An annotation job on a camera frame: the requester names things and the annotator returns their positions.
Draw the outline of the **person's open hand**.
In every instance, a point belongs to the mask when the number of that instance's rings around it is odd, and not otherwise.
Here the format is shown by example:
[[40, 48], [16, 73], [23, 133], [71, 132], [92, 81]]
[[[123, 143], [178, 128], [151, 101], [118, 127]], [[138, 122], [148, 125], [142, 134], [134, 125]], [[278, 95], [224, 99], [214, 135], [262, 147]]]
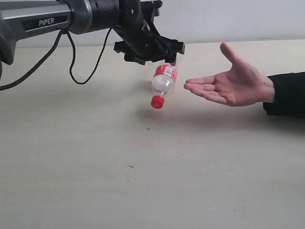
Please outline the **person's open hand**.
[[184, 89], [208, 101], [230, 107], [256, 103], [274, 103], [275, 87], [271, 79], [260, 74], [223, 42], [221, 53], [232, 64], [230, 70], [215, 75], [186, 80]]

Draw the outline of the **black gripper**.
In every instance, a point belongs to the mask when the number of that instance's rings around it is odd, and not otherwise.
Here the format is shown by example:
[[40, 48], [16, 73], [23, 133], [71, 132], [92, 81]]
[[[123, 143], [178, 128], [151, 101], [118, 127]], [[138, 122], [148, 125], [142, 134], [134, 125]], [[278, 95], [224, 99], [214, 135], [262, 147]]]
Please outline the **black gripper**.
[[177, 62], [177, 54], [184, 54], [185, 44], [160, 35], [154, 18], [160, 15], [161, 0], [120, 0], [120, 17], [113, 30], [122, 38], [114, 51], [124, 54], [124, 60], [145, 65], [146, 62]]

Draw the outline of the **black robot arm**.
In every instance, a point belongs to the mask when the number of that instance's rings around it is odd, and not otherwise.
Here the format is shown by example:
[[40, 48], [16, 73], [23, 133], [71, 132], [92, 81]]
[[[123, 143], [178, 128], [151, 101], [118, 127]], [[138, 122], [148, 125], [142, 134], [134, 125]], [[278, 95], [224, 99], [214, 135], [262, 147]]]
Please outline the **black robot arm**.
[[114, 50], [127, 62], [175, 64], [183, 42], [163, 37], [153, 21], [162, 1], [139, 0], [6, 0], [0, 4], [0, 61], [11, 65], [19, 40], [67, 30], [85, 34], [113, 29], [121, 41]]

